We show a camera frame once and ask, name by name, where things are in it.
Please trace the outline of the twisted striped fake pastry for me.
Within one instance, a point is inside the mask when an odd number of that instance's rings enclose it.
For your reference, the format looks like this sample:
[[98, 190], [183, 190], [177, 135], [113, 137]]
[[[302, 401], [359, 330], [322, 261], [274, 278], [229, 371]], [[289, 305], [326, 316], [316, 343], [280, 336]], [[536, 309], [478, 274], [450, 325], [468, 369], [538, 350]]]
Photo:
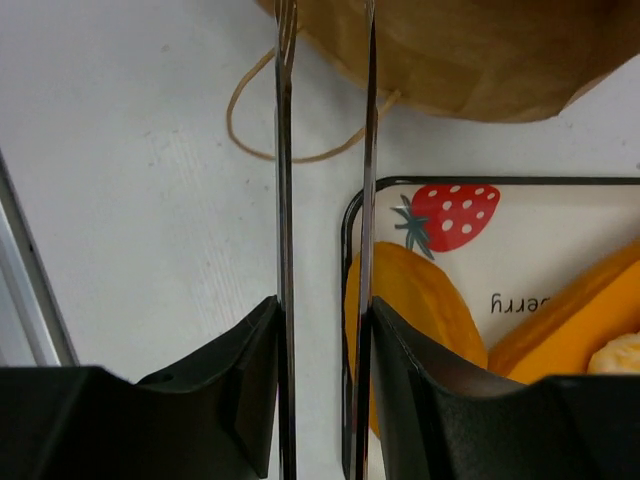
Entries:
[[638, 333], [624, 334], [595, 352], [587, 367], [589, 374], [638, 374], [640, 340]]

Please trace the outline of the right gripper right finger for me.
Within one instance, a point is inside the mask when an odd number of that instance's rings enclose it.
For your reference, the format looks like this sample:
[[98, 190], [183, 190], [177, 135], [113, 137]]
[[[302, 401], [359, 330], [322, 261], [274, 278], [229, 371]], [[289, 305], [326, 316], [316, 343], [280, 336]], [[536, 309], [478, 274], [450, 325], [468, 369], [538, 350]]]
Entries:
[[639, 380], [548, 376], [523, 385], [372, 305], [373, 386], [390, 479], [635, 479]]

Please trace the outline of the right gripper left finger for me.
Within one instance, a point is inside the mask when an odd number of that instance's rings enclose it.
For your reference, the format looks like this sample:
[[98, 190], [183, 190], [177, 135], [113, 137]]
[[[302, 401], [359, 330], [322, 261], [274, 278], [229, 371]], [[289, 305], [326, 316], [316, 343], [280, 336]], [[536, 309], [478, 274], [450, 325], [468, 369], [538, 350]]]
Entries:
[[278, 304], [137, 383], [97, 366], [1, 371], [5, 479], [263, 479]]

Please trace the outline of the orange fake baguette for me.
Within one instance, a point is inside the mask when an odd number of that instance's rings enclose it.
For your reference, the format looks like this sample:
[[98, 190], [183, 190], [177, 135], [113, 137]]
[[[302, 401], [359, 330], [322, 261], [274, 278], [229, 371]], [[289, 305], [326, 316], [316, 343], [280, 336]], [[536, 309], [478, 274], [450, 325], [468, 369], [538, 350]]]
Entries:
[[488, 369], [530, 384], [585, 374], [609, 341], [639, 331], [639, 241], [589, 268], [489, 351]]

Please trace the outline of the brown paper bag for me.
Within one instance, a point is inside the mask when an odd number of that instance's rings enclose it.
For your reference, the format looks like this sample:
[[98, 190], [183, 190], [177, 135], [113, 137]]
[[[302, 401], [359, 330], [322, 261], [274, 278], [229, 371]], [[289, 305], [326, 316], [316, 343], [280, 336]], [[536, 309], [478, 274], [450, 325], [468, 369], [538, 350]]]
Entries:
[[639, 53], [635, 1], [379, 1], [387, 106], [485, 123], [557, 115]]

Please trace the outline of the oval orange fake loaf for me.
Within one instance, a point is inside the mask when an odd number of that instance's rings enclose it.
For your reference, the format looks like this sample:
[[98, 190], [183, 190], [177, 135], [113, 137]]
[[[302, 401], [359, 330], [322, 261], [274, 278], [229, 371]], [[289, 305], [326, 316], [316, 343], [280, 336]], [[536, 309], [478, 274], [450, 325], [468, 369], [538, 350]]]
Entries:
[[488, 351], [465, 300], [430, 260], [399, 244], [375, 243], [373, 294], [420, 333], [476, 366], [488, 366]]

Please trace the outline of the metal tongs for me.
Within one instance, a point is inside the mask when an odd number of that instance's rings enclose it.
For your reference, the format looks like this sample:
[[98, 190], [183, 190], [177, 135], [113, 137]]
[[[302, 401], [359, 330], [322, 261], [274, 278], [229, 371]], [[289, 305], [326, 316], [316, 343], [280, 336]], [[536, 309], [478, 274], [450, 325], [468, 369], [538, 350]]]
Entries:
[[[276, 191], [277, 191], [277, 245], [278, 245], [278, 291], [277, 301], [279, 308], [279, 330], [278, 330], [278, 408], [279, 408], [279, 479], [309, 479], [310, 477], [299, 478], [297, 466], [297, 420], [296, 420], [296, 335], [295, 335], [295, 247], [294, 247], [294, 206], [293, 206], [293, 156], [292, 156], [292, 97], [293, 97], [293, 81], [292, 72], [296, 51], [297, 39], [297, 1], [273, 1], [274, 2], [274, 20], [275, 20], [275, 44], [274, 53], [274, 72], [275, 72], [275, 165], [276, 165]], [[330, 280], [329, 286], [337, 287], [336, 278], [329, 278], [329, 274], [337, 275], [338, 270], [335, 265], [336, 259], [329, 258], [327, 255], [333, 252], [337, 255], [337, 244], [335, 248], [331, 247], [329, 234], [325, 232], [326, 228], [322, 226], [317, 228], [318, 232], [315, 240], [317, 245], [314, 248], [304, 247], [300, 250], [300, 254], [304, 254], [302, 258], [303, 266], [314, 267], [311, 273], [323, 274], [316, 278], [319, 285], [320, 280]], [[309, 285], [303, 288], [303, 300], [309, 300], [311, 297], [311, 273], [305, 274], [305, 278], [309, 280]], [[320, 367], [335, 367], [335, 379], [338, 383], [331, 387], [329, 393], [321, 394], [321, 400], [332, 400], [329, 406], [340, 406], [343, 408], [342, 395], [343, 387], [343, 367], [342, 367], [342, 342], [338, 342], [338, 332], [336, 330], [336, 346], [322, 351], [320, 347], [327, 345], [312, 346], [311, 334], [305, 334], [302, 347], [302, 353], [309, 356], [313, 353], [313, 359], [309, 357], [307, 362], [312, 366], [312, 372], [317, 374], [311, 378], [302, 378], [302, 387], [308, 387], [308, 392], [320, 393], [320, 387], [328, 386], [328, 374], [320, 372]], [[369, 407], [369, 386], [367, 384], [369, 373], [365, 371], [365, 392], [364, 407], [365, 415], [364, 425], [364, 460], [360, 463], [364, 465], [364, 473], [356, 471], [358, 455], [356, 454], [356, 467], [350, 467], [350, 474], [355, 478], [363, 479], [367, 475], [367, 445], [368, 445], [368, 407]], [[310, 400], [311, 393], [303, 395], [303, 400]]]

